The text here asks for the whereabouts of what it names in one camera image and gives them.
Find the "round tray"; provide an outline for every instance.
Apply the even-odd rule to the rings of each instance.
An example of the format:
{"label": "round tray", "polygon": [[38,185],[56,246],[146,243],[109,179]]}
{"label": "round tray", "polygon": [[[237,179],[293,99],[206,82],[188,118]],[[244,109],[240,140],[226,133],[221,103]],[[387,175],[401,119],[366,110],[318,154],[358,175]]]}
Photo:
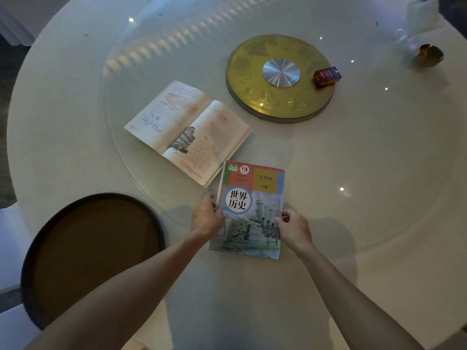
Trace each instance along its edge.
{"label": "round tray", "polygon": [[[263,68],[280,58],[299,69],[298,82],[288,87],[269,83]],[[325,56],[303,40],[286,35],[260,35],[244,41],[229,57],[225,77],[236,102],[261,119],[296,123],[324,110],[334,93],[334,84],[317,88],[315,71],[331,67]]]}
{"label": "round tray", "polygon": [[90,291],[164,249],[154,212],[117,193],[79,199],[32,241],[21,272],[24,307],[44,329]]}

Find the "hand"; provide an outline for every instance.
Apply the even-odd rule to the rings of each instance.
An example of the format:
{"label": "hand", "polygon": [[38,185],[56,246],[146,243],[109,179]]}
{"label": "hand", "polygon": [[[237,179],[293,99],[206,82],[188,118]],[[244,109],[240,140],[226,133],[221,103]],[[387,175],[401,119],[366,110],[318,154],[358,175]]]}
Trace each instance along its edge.
{"label": "hand", "polygon": [[295,254],[300,254],[308,248],[314,248],[308,221],[298,212],[290,209],[284,210],[282,216],[282,218],[275,219],[276,226],[281,232],[281,240]]}
{"label": "hand", "polygon": [[203,244],[213,238],[222,226],[222,210],[215,210],[213,194],[206,194],[196,203],[191,217],[191,235]]}

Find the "textbook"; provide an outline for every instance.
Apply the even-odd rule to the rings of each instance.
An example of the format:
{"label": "textbook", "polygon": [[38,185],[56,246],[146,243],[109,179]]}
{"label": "textbook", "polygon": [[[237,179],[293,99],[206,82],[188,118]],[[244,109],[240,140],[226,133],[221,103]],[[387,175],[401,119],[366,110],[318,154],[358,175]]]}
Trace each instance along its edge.
{"label": "textbook", "polygon": [[279,259],[281,236],[274,219],[282,216],[284,176],[283,169],[226,161],[217,196],[224,226],[209,249]]}
{"label": "textbook", "polygon": [[250,127],[219,101],[174,81],[125,129],[207,187],[250,134]]}

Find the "silver center disc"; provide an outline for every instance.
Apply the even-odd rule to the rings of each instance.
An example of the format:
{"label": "silver center disc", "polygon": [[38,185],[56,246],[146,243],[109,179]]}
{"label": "silver center disc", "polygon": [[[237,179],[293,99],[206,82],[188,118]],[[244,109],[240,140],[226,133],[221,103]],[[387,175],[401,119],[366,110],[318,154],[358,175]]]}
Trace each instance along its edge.
{"label": "silver center disc", "polygon": [[291,87],[300,79],[300,70],[287,59],[274,58],[263,66],[263,76],[275,87]]}

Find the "book cover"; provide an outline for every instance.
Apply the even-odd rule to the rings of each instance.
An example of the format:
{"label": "book cover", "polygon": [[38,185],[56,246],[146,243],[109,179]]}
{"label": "book cover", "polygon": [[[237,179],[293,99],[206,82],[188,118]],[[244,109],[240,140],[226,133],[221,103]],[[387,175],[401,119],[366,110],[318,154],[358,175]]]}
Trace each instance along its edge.
{"label": "book cover", "polygon": [[209,249],[279,259],[274,219],[282,216],[284,175],[283,169],[226,161],[217,196],[224,227]]}

